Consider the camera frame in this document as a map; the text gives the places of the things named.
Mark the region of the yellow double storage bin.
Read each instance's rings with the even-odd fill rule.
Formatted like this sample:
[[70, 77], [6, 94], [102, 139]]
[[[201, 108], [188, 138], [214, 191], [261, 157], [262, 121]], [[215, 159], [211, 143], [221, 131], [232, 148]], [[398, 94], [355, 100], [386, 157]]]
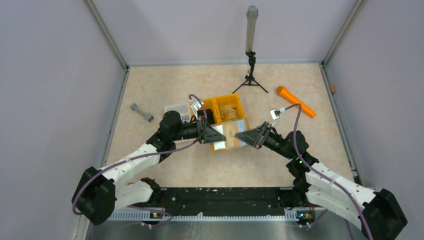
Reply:
[[202, 107], [192, 94], [188, 99], [189, 106], [193, 106], [190, 111], [197, 123], [202, 121], [201, 118], [205, 115], [205, 111], [207, 121], [211, 126], [241, 120], [249, 129], [248, 118], [237, 93], [201, 99]]

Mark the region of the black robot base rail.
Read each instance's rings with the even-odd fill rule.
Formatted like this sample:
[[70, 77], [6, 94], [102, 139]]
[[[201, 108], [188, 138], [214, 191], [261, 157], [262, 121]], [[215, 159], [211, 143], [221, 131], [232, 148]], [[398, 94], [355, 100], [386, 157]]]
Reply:
[[155, 189], [147, 202], [136, 207], [164, 211], [178, 217], [253, 220], [287, 217], [295, 224], [316, 220], [315, 207], [291, 187], [168, 187]]

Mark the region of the white storage bin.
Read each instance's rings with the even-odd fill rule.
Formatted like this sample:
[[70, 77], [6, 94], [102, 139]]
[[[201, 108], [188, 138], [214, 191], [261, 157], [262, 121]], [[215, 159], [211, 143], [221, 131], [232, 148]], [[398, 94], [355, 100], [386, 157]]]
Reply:
[[189, 122], [182, 122], [182, 115], [190, 115], [189, 106], [187, 103], [168, 105], [164, 108], [164, 114], [162, 120], [159, 123], [159, 132], [166, 141], [179, 144], [193, 140], [181, 139], [180, 132], [183, 124], [189, 124]]

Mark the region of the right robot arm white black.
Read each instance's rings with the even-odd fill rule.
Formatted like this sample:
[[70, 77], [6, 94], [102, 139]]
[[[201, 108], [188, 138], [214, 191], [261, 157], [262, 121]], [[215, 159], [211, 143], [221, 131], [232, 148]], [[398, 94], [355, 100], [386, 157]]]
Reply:
[[266, 147], [290, 160], [286, 167], [295, 178], [297, 205], [323, 207], [356, 226], [369, 240], [394, 240], [408, 224], [392, 192], [364, 187], [332, 171], [308, 153], [301, 131], [282, 137], [264, 122], [234, 136], [255, 149]]

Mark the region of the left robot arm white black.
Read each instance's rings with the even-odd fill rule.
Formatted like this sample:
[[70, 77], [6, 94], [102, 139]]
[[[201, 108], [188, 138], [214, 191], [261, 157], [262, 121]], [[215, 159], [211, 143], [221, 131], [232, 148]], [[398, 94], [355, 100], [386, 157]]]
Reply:
[[189, 139], [193, 144], [207, 144], [225, 141], [226, 137], [210, 126], [204, 115], [193, 123], [183, 123], [177, 111], [168, 111], [158, 130], [133, 153], [100, 169], [89, 167], [84, 171], [71, 200], [73, 213], [97, 226], [115, 210], [137, 203], [156, 206], [161, 194], [152, 179], [128, 181], [177, 152], [176, 141]]

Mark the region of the beige credit card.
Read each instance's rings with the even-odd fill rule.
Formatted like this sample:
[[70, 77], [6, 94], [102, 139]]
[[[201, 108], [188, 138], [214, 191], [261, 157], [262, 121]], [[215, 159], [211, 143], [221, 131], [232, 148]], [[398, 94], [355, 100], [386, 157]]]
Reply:
[[247, 144], [240, 139], [236, 138], [236, 134], [239, 132], [239, 127], [235, 123], [224, 124], [223, 135], [226, 137], [225, 146], [227, 149], [244, 147]]

